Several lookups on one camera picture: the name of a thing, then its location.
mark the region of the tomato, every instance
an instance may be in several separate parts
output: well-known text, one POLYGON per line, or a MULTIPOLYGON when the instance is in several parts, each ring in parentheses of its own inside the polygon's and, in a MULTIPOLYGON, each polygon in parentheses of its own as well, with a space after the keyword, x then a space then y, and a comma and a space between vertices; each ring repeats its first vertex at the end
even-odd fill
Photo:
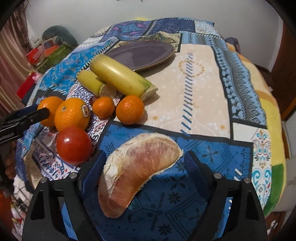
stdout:
POLYGON ((92 151, 89 135, 79 127, 68 127, 57 136, 57 153, 68 164, 78 166, 88 161, 92 151))

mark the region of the brown curtain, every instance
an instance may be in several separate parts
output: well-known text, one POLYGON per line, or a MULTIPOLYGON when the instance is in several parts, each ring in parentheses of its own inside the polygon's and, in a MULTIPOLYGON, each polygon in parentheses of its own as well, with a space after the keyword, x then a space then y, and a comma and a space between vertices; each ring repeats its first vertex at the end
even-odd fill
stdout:
POLYGON ((25 8, 22 3, 0 32, 0 117, 24 107, 15 93, 33 69, 25 8))

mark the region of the small orange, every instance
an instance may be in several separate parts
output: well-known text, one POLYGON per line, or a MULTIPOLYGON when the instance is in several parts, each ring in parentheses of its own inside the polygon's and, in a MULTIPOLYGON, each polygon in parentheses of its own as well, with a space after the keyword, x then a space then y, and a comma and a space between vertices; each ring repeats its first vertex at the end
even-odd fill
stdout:
POLYGON ((79 98, 65 100, 57 109, 54 122, 61 132, 67 127, 80 127, 85 130, 89 124, 90 114, 86 103, 79 98))
POLYGON ((115 110, 113 100, 107 96, 98 98, 93 103, 92 108, 93 108, 93 113, 100 119, 106 119, 110 117, 115 110))
POLYGON ((126 125, 137 123, 145 111, 143 101, 134 95, 124 97, 116 107, 117 118, 126 125))
POLYGON ((63 102, 64 101, 57 96, 50 96, 42 100, 39 103, 37 110, 46 107, 47 109, 49 109, 49 117, 45 120, 40 121, 40 123, 47 127, 53 127, 55 113, 58 107, 60 106, 60 104, 63 102))

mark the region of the purple plate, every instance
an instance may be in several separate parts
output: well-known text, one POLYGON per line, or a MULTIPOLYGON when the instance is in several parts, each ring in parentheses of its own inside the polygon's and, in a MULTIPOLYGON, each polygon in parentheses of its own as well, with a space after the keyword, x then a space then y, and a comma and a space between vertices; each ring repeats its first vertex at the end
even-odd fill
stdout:
POLYGON ((174 47, 168 43, 146 40, 121 45, 105 54, 133 71, 140 71, 166 61, 174 52, 174 47))

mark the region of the silver screw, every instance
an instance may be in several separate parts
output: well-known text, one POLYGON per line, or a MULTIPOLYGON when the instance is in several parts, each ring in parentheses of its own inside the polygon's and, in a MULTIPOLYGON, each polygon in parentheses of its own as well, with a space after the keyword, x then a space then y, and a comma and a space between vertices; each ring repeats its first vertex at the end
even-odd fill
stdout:
POLYGON ((222 175, 218 172, 214 173, 214 178, 220 179, 222 178, 222 175))
POLYGON ((41 183, 45 183, 46 181, 47 181, 47 177, 43 177, 43 178, 40 179, 41 183))
POLYGON ((250 180, 249 178, 245 177, 245 178, 244 178, 244 182, 245 182, 245 183, 251 183, 251 180, 250 180))
POLYGON ((70 177, 71 179, 77 177, 77 172, 71 172, 70 175, 69 175, 69 177, 70 177))

